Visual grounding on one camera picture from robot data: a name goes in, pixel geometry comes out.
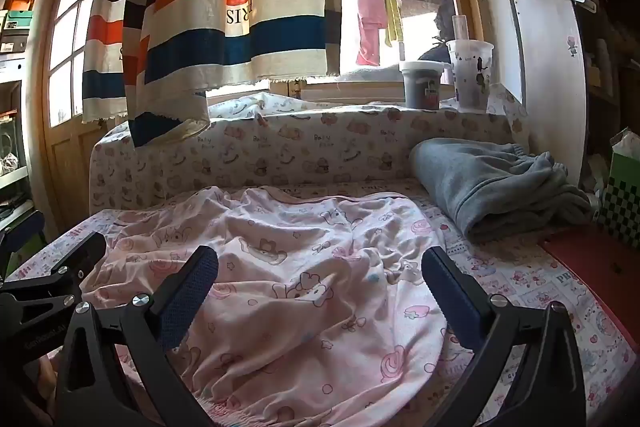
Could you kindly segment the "white plastic cup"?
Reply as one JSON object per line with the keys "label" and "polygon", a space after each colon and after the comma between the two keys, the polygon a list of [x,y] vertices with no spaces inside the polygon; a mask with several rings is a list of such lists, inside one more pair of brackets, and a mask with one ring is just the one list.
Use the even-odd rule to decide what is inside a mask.
{"label": "white plastic cup", "polygon": [[494,46],[486,41],[454,39],[446,43],[456,99],[462,112],[485,113],[489,100]]}

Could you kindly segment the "white cabinet door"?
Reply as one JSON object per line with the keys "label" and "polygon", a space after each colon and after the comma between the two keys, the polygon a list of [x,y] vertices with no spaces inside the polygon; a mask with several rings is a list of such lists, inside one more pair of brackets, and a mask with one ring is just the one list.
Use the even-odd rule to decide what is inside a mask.
{"label": "white cabinet door", "polygon": [[573,0],[513,0],[524,68],[529,146],[576,184],[587,139],[587,78]]}

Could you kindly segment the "yellow hanging cloth outside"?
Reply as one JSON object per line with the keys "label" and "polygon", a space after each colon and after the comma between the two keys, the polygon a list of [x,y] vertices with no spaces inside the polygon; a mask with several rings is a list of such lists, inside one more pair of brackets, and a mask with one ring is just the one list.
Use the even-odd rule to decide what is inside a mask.
{"label": "yellow hanging cloth outside", "polygon": [[384,0],[386,11],[385,44],[391,46],[394,41],[403,42],[401,14],[398,0]]}

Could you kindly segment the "left storage shelf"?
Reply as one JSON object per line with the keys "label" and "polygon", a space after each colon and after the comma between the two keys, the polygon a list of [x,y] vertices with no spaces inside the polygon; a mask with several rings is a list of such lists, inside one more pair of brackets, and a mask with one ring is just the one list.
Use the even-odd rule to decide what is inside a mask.
{"label": "left storage shelf", "polygon": [[1,0],[1,187],[50,216],[43,180],[37,0]]}

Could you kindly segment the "pink hanging garment outside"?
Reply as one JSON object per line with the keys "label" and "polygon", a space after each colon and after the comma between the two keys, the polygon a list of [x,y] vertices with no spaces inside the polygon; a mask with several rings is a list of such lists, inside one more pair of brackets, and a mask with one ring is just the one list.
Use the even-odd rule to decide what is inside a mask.
{"label": "pink hanging garment outside", "polygon": [[387,26],[385,0],[357,0],[360,48],[357,64],[380,64],[380,30]]}

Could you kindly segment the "pink cartoon print pants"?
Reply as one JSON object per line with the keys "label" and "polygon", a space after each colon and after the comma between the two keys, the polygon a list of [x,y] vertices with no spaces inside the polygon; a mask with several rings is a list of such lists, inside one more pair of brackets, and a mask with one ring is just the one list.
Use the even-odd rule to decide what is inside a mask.
{"label": "pink cartoon print pants", "polygon": [[410,426],[432,413],[446,320],[421,274],[442,243],[404,195],[301,199],[212,187],[106,221],[82,286],[99,308],[155,291],[196,248],[219,272],[169,358],[225,426]]}

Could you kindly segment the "grey folded sweatpants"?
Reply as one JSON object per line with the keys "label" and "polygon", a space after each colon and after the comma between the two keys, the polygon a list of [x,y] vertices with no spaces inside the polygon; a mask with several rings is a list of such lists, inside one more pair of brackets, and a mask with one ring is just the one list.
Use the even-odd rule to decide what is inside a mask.
{"label": "grey folded sweatpants", "polygon": [[586,225],[592,218],[587,194],[548,152],[434,138],[413,147],[409,162],[432,202],[472,243],[550,225]]}

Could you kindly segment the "pink print bed sheet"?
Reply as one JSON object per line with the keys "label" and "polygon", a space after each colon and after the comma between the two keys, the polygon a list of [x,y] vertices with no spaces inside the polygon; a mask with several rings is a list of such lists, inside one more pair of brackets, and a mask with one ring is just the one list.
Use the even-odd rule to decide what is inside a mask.
{"label": "pink print bed sheet", "polygon": [[[515,235],[503,241],[474,246],[463,238],[457,227],[428,198],[422,186],[414,181],[290,185],[274,189],[301,199],[334,195],[360,197],[383,192],[404,195],[438,228],[442,234],[442,243],[438,246],[447,251],[461,271],[475,277],[486,293],[501,294],[514,305],[529,308],[543,308],[552,301],[563,303],[577,337],[586,386],[586,415],[590,424],[595,424],[608,413],[618,396],[636,380],[637,358],[628,341],[589,288],[539,246],[536,234]],[[102,210],[44,247],[17,268],[14,277],[24,280],[47,274],[67,251],[92,232],[101,233],[106,242],[106,221],[115,213],[163,208],[198,192],[175,197],[166,205],[145,210]],[[419,395],[419,403],[430,405],[432,413],[410,426],[421,426],[431,418],[457,384],[471,358],[471,352],[460,345],[446,323],[444,345],[431,387]]]}

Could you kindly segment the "green checkered box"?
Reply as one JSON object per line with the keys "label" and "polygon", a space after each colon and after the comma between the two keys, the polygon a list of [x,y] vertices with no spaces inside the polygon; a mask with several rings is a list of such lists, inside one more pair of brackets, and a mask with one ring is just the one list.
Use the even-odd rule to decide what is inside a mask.
{"label": "green checkered box", "polygon": [[598,225],[614,239],[639,250],[639,135],[625,128],[611,140],[612,162]]}

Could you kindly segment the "bear print bed bumper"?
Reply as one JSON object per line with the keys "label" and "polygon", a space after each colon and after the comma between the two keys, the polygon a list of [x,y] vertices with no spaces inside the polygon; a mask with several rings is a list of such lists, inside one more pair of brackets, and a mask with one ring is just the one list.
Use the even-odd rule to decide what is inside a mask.
{"label": "bear print bed bumper", "polygon": [[332,106],[267,92],[209,107],[205,130],[134,147],[126,124],[93,147],[89,209],[142,209],[209,186],[342,184],[405,179],[416,144],[454,138],[529,146],[528,115],[491,90],[485,114],[390,104]]}

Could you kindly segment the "red board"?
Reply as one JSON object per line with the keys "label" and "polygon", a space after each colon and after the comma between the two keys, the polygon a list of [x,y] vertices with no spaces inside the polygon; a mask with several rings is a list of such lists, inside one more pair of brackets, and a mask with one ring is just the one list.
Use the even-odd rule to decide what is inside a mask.
{"label": "red board", "polygon": [[565,229],[540,242],[596,297],[634,353],[639,353],[639,253],[594,225]]}

